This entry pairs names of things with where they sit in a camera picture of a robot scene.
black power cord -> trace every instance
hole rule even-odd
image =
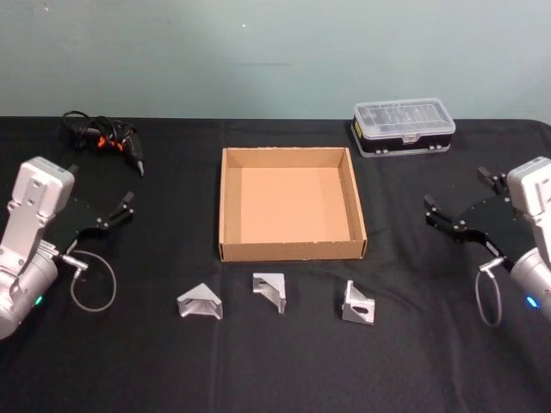
[[[144,154],[138,130],[122,120],[107,116],[90,117],[79,110],[65,112],[61,117],[62,136],[77,149],[113,149],[125,154],[128,162],[144,175]]]

wall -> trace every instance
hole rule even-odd
[[[545,0],[3,0],[0,115],[349,118],[437,96],[551,122]]]

black tablecloth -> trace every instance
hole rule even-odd
[[[65,273],[0,343],[0,411],[550,411],[551,325],[499,272],[504,322],[487,328],[474,276],[490,256],[428,227],[422,197],[433,194],[459,213],[491,196],[476,167],[508,171],[549,156],[551,128],[459,120],[446,154],[368,160],[346,124],[135,120],[146,155],[140,179],[120,157],[63,149],[54,119],[0,119],[2,203],[20,162],[42,155],[79,165],[75,195],[110,208],[132,190],[137,211],[118,234],[84,245],[117,273],[111,309],[79,310]],[[225,146],[350,146],[368,229],[365,259],[222,264]],[[254,271],[285,273],[285,315],[251,293]],[[348,279],[376,298],[375,326],[340,319]],[[200,282],[222,298],[221,322],[177,314],[176,297]]]

metal bracket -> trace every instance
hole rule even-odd
[[[262,294],[277,307],[280,314],[285,312],[285,275],[282,273],[254,273],[252,275],[252,292]]]
[[[375,322],[375,300],[360,293],[352,280],[346,283],[343,303],[343,320],[373,325]]]
[[[222,319],[222,301],[204,283],[192,288],[177,298],[180,316],[189,314],[200,316],[213,316]]]

cable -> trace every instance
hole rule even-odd
[[[97,258],[98,260],[103,262],[103,264],[108,268],[108,270],[111,274],[111,278],[113,279],[113,294],[111,295],[111,299],[109,300],[109,302],[106,305],[102,306],[102,307],[90,308],[90,307],[82,304],[80,301],[78,301],[77,296],[75,295],[75,285],[77,284],[78,277],[77,276],[73,277],[72,282],[71,282],[71,297],[72,297],[72,300],[75,302],[76,305],[78,305],[81,309],[83,309],[87,312],[101,312],[101,311],[107,310],[113,304],[113,301],[115,301],[115,297],[117,295],[117,279],[115,277],[114,270],[111,268],[111,266],[109,265],[109,263],[107,261],[105,261],[99,255],[94,254],[93,252],[84,251],[84,250],[73,250],[72,253],[73,254],[74,253],[84,254],[85,256],[91,256],[91,257]]]
[[[486,274],[488,276],[488,278],[492,281],[493,288],[494,288],[494,291],[496,293],[496,298],[498,300],[498,317],[496,318],[496,321],[494,321],[493,323],[490,323],[488,321],[488,318],[486,317],[486,314],[484,313],[484,309],[482,308],[482,300],[480,299],[480,287],[479,287],[480,274],[481,273]],[[474,293],[476,295],[476,305],[479,307],[479,314],[480,314],[480,318],[482,319],[482,322],[485,325],[489,326],[489,327],[499,326],[499,324],[501,323],[501,317],[502,317],[502,313],[503,313],[503,305],[501,303],[501,291],[499,290],[498,281],[496,280],[495,275],[493,274],[493,272],[490,269],[488,269],[486,271],[479,271],[476,274],[476,279],[474,280]]]

